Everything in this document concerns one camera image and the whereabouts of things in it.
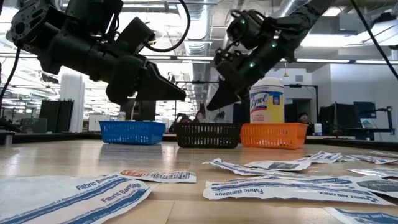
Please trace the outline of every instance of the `fluorescent light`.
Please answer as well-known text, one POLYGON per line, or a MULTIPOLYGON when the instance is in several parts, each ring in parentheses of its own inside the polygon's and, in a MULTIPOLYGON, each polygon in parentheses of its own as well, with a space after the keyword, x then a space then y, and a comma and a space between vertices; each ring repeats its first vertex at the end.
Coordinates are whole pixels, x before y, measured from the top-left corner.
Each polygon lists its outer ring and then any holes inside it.
POLYGON ((182 63, 207 63, 207 64, 210 64, 209 61, 192 61, 192 60, 183 60, 182 63))
MULTIPOLYGON (((384 60, 357 60, 355 63, 361 64, 378 64, 378 65, 386 65, 387 62, 384 60)), ((391 65, 398 65, 398 61, 390 61, 391 65)))
POLYGON ((349 60, 338 60, 338 59, 297 59, 297 62, 308 62, 308 63, 348 63, 349 60))
POLYGON ((340 13, 341 9, 337 7, 331 7, 323 14, 323 16, 337 16, 340 13))
POLYGON ((310 34, 301 42, 303 47, 344 47, 351 39, 344 35, 310 34))
POLYGON ((157 55, 150 55, 146 56, 148 60, 170 60, 170 56, 157 56, 157 55))
POLYGON ((3 106, 5 109, 25 109, 25 106, 3 106))
POLYGON ((179 56, 178 60, 213 60, 214 57, 179 56))
MULTIPOLYGON (((14 58, 15 55, 16 55, 15 53, 2 53, 2 54, 0 54, 0 57, 14 58)), ((34 54, 19 54, 19 58, 37 58, 37 56, 34 54)))
POLYGON ((59 89, 59 88, 61 88, 61 86, 60 85, 48 85, 48 86, 30 86, 30 85, 13 85, 13 84, 10 84, 9 86, 8 86, 9 88, 31 88, 31 89, 45 89, 45 88, 57 88, 57 89, 59 89))
MULTIPOLYGON (((164 5, 161 4, 123 4, 123 8, 133 8, 133 7, 139 7, 139 8, 164 8, 164 5)), ((175 6, 169 6, 170 9, 176 9, 177 7, 175 6)))

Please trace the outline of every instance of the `cable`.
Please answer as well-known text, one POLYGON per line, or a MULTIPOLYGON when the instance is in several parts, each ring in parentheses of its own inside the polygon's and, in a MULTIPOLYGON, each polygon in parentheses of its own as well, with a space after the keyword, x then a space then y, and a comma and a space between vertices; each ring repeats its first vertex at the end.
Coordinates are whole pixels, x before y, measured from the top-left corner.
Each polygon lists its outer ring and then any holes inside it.
POLYGON ((177 47, 179 47, 182 44, 182 42, 184 42, 185 38, 187 37, 188 31, 191 27, 191 16, 189 15, 188 6, 185 4, 184 0, 178 0, 178 1, 181 3, 181 5, 184 8, 184 11, 187 15, 187 27, 185 28, 185 32, 182 34, 181 39, 174 46, 171 46, 166 49, 157 49, 157 48, 151 46, 150 43, 144 43, 144 46, 146 48, 148 48, 149 50, 152 50, 154 52, 159 52, 159 53, 170 52, 172 50, 175 50, 177 47))
POLYGON ((379 43, 377 42, 376 38, 374 37, 370 27, 368 26, 368 23, 366 22, 365 17, 362 15, 361 10, 359 9, 358 5, 356 4, 355 0, 351 0, 352 5, 355 8, 355 11, 358 13, 359 18, 361 19, 363 25, 365 26, 366 31, 368 32, 369 36, 371 37, 374 45, 376 46, 377 50, 380 52, 381 56, 383 59, 386 61, 388 67, 390 68, 392 74, 398 79, 398 74, 394 67, 391 65, 390 61, 387 58, 387 55, 384 53, 383 49, 381 49, 379 43))
MULTIPOLYGON (((375 121, 373 121, 373 124, 374 124, 374 126, 375 126, 377 129, 379 129, 379 127, 377 126, 377 124, 376 124, 375 121)), ((380 132, 379 132, 379 138, 380 138, 380 141, 383 141, 383 138, 381 137, 381 133, 380 133, 380 132)))
POLYGON ((10 75, 8 76, 7 82, 6 84, 4 84, 4 87, 1 90, 1 94, 0 94, 0 108, 2 108, 2 99, 4 97, 4 94, 6 93, 7 87, 11 82, 12 77, 14 76, 15 70, 17 69, 17 65, 18 65, 18 60, 19 60, 19 54, 21 52, 21 49, 18 47, 17 48, 17 52, 15 54, 15 61, 14 61, 14 66, 12 66, 12 70, 10 75))
POLYGON ((248 26, 248 19, 241 11, 239 11, 237 9, 231 10, 231 16, 233 16, 234 18, 237 18, 237 16, 234 15, 234 13, 237 13, 238 15, 240 15, 243 18, 243 21, 245 21, 244 30, 243 30, 242 34, 235 41, 233 41, 228 46, 226 46, 225 51, 228 51, 232 46, 236 45, 243 38, 243 36, 245 35, 246 31, 248 31, 248 27, 249 27, 248 26))
POLYGON ((136 103, 137 101, 134 102, 134 105, 132 106, 132 110, 131 110, 131 121, 132 121, 132 117, 134 116, 134 108, 136 107, 136 103))
POLYGON ((104 34, 102 37, 100 37, 100 40, 105 40, 108 42, 114 41, 116 34, 120 35, 120 33, 118 32, 119 25, 120 25, 119 15, 114 14, 113 19, 111 21, 111 25, 109 26, 108 32, 106 34, 104 34))

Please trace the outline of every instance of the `ceiling pipe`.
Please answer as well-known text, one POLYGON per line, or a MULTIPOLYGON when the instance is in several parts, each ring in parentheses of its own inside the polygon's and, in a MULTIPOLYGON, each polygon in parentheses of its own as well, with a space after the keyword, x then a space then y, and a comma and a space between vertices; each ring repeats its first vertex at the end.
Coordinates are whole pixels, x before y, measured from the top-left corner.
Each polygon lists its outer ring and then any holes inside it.
POLYGON ((303 6, 308 2, 310 2, 310 0, 283 0, 280 4, 279 10, 274 12, 271 17, 280 18, 288 16, 294 12, 296 8, 303 6))
MULTIPOLYGON (((180 15, 185 16, 185 12, 181 6, 178 6, 180 15)), ((188 32, 186 42, 184 42, 185 51, 188 56, 203 56, 208 55, 210 50, 209 42, 201 42, 208 38, 210 26, 210 6, 207 5, 188 5, 188 10, 191 17, 191 27, 188 32)), ((193 80, 207 80, 210 74, 210 65, 207 63, 193 63, 193 80)), ((203 94, 202 86, 193 85, 193 92, 197 101, 197 106, 205 102, 205 95, 203 94)))

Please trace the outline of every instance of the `white column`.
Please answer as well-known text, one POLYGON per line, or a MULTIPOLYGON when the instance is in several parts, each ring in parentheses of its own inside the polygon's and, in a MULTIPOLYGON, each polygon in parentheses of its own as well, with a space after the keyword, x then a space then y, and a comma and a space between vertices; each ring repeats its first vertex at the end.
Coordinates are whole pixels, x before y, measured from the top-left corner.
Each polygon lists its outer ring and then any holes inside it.
POLYGON ((391 50, 390 60, 398 60, 398 50, 391 50))
POLYGON ((70 132, 82 132, 83 112, 85 110, 85 83, 83 75, 72 69, 61 69, 60 100, 73 100, 72 118, 70 120, 70 132))

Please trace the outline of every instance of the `black basket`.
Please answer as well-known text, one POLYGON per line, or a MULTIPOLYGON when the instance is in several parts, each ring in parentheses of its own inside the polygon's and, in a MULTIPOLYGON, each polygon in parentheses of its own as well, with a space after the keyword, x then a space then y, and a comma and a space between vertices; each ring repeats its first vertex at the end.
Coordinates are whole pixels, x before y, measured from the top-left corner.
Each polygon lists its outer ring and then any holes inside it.
POLYGON ((235 148, 242 124, 175 123, 180 147, 235 148))

